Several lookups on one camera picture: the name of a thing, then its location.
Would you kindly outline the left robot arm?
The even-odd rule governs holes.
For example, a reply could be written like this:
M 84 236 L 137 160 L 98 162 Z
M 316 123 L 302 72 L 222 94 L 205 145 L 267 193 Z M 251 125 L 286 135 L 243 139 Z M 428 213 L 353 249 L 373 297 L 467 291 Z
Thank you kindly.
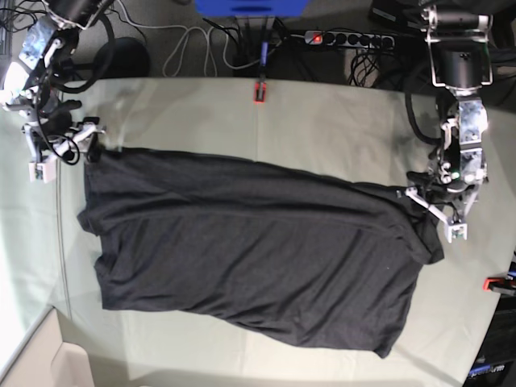
M 453 1 L 421 1 L 417 12 L 428 57 L 410 80 L 427 71 L 440 90 L 435 102 L 439 135 L 431 138 L 422 133 L 412 94 L 406 91 L 410 125 L 433 149 L 425 171 L 407 174 L 410 185 L 405 195 L 434 215 L 443 224 L 446 240 L 453 242 L 468 238 L 468 214 L 488 180 L 482 137 L 489 119 L 480 90 L 493 82 L 488 49 L 493 18 Z

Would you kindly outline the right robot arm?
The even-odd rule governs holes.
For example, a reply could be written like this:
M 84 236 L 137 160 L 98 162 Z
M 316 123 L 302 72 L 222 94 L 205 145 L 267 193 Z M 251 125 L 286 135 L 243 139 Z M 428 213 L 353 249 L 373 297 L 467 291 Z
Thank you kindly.
M 58 162 L 75 165 L 95 148 L 105 131 L 98 117 L 76 121 L 78 94 L 91 88 L 114 58 L 114 30 L 106 11 L 109 1 L 48 1 L 47 11 L 29 28 L 17 58 L 7 69 L 1 107 L 24 119 L 21 131 L 31 154 L 31 181 L 56 179 Z M 82 85 L 69 86 L 62 64 L 75 53 L 79 35 L 96 23 L 104 26 L 107 54 Z

